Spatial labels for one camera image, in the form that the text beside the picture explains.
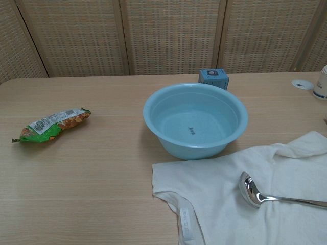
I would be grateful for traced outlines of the silver metal ladle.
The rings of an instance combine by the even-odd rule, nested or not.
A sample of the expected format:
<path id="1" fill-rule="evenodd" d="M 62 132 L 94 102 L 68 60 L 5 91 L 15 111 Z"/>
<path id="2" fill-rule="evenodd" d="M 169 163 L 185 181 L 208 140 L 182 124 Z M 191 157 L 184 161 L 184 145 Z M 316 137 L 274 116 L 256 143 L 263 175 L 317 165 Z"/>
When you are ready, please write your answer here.
<path id="1" fill-rule="evenodd" d="M 327 209 L 327 202 L 324 201 L 263 195 L 258 190 L 253 178 L 247 172 L 241 173 L 240 180 L 239 180 L 239 189 L 242 197 L 255 208 L 260 208 L 260 206 L 264 202 L 273 201 L 273 202 L 287 202 L 287 203 L 301 204 L 301 205 Z"/>

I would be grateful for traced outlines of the light blue bowl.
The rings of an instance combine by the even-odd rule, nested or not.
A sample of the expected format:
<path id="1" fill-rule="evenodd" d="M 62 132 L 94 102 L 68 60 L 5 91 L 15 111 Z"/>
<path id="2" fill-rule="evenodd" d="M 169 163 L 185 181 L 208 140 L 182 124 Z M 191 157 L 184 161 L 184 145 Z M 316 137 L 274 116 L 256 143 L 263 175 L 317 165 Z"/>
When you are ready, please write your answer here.
<path id="1" fill-rule="evenodd" d="M 248 125 L 248 112 L 239 98 L 200 83 L 175 84 L 154 92 L 144 104 L 143 118 L 163 148 L 183 160 L 220 153 Z"/>

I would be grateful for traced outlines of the small blue cardboard box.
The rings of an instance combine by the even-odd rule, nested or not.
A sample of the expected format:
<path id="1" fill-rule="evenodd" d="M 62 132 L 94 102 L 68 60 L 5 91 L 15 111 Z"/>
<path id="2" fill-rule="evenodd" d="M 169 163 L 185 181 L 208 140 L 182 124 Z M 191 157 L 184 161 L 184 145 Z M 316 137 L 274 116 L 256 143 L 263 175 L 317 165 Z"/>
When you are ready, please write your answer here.
<path id="1" fill-rule="evenodd" d="M 229 76 L 224 69 L 201 69 L 198 83 L 209 84 L 227 90 Z"/>

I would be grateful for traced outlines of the woven folding screen panel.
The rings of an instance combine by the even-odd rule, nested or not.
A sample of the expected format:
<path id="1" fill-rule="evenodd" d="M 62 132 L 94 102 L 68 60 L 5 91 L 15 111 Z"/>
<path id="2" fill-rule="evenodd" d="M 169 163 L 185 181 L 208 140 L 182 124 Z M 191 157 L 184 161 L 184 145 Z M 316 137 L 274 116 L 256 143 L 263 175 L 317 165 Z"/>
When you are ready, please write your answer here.
<path id="1" fill-rule="evenodd" d="M 0 85 L 48 76 L 22 0 L 0 0 Z"/>
<path id="2" fill-rule="evenodd" d="M 228 0 L 217 68 L 302 71 L 324 10 L 327 0 Z"/>
<path id="3" fill-rule="evenodd" d="M 216 68 L 228 0 L 119 0 L 131 75 Z"/>
<path id="4" fill-rule="evenodd" d="M 16 0 L 49 77 L 128 75 L 120 0 Z"/>
<path id="5" fill-rule="evenodd" d="M 327 10 L 322 13 L 323 22 L 302 67 L 302 71 L 321 71 L 327 65 Z"/>

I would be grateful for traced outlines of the white cloth garment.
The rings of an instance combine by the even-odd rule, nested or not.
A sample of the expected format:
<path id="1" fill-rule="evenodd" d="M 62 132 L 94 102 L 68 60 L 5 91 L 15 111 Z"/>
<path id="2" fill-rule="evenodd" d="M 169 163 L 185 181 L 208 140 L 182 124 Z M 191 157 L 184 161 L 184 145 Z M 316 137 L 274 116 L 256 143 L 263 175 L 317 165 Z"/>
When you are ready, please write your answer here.
<path id="1" fill-rule="evenodd" d="M 327 245 L 327 209 L 282 202 L 255 208 L 239 189 L 247 172 L 264 195 L 327 201 L 327 137 L 318 132 L 152 170 L 153 195 L 178 215 L 179 245 Z"/>

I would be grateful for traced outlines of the green snack packet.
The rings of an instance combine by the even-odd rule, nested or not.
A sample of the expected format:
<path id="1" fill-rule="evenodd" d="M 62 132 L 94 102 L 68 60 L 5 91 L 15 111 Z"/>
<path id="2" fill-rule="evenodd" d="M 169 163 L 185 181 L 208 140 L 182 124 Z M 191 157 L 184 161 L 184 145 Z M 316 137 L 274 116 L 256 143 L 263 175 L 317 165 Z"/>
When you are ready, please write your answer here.
<path id="1" fill-rule="evenodd" d="M 12 139 L 12 143 L 51 141 L 59 136 L 62 131 L 81 124 L 90 115 L 91 112 L 84 108 L 70 109 L 49 115 L 24 127 L 19 138 Z"/>

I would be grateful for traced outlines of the white round lid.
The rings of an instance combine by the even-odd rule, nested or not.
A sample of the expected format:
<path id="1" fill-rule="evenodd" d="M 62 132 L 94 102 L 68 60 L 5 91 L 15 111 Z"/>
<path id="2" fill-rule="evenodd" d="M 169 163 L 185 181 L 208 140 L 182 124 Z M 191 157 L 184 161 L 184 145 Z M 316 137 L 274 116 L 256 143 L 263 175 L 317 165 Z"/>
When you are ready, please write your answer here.
<path id="1" fill-rule="evenodd" d="M 312 90 L 314 88 L 314 84 L 308 80 L 294 79 L 291 81 L 291 84 L 302 90 Z"/>

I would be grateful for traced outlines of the white paper cup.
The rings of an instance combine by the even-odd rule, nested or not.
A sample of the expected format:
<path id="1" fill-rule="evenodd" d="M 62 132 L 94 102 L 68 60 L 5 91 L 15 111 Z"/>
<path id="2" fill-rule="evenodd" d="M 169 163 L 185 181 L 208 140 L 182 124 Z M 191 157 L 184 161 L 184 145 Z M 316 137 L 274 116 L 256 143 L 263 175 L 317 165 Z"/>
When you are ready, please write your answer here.
<path id="1" fill-rule="evenodd" d="M 327 100 L 327 65 L 321 70 L 318 81 L 313 89 L 313 96 L 321 100 Z"/>

